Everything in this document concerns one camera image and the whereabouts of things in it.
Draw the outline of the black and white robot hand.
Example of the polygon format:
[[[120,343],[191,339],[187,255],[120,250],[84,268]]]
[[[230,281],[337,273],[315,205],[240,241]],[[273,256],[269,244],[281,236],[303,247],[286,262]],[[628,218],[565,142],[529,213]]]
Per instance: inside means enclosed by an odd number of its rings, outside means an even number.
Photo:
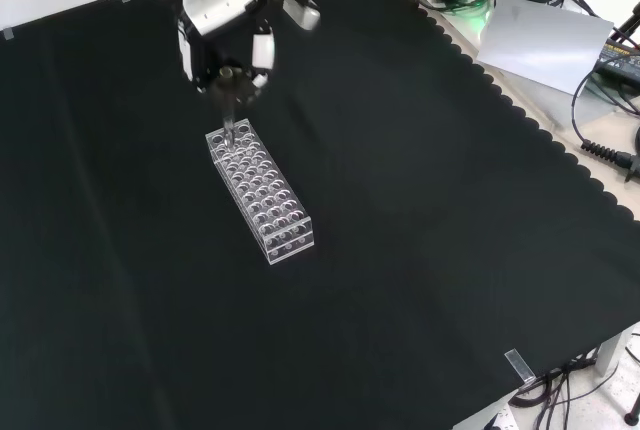
[[[234,103],[260,93],[275,63],[273,30],[260,13],[277,2],[304,30],[320,22],[313,0],[181,0],[177,32],[183,74],[198,92],[231,98]],[[244,24],[254,31],[248,65],[226,55],[217,44],[222,35]]]

